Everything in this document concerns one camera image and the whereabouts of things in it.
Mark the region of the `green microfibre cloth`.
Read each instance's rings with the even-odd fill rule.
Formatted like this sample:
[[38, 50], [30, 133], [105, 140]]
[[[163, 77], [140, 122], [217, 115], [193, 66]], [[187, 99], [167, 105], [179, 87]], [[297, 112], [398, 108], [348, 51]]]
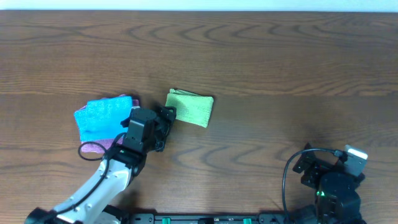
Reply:
[[207, 128], [213, 103], [212, 96], [170, 89], [165, 105], [176, 108], [178, 120]]

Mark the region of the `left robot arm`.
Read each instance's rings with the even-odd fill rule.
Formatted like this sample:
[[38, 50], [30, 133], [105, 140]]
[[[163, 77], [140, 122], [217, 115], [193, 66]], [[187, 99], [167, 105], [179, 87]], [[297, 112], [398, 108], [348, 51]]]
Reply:
[[29, 213], [26, 223], [94, 223], [115, 196], [125, 190], [145, 166], [149, 152], [162, 152], [177, 116], [173, 106], [133, 107], [118, 134], [99, 158], [96, 172], [66, 201]]

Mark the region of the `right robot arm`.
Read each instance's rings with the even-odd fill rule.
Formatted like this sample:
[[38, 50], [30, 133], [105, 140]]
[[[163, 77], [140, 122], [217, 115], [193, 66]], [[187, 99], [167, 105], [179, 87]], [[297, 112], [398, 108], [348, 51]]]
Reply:
[[287, 162], [299, 156], [293, 171], [302, 174], [301, 183], [315, 190], [314, 204], [288, 212], [286, 223], [365, 223], [356, 189], [365, 179], [368, 155], [353, 146], [344, 150], [319, 149], [306, 144]]

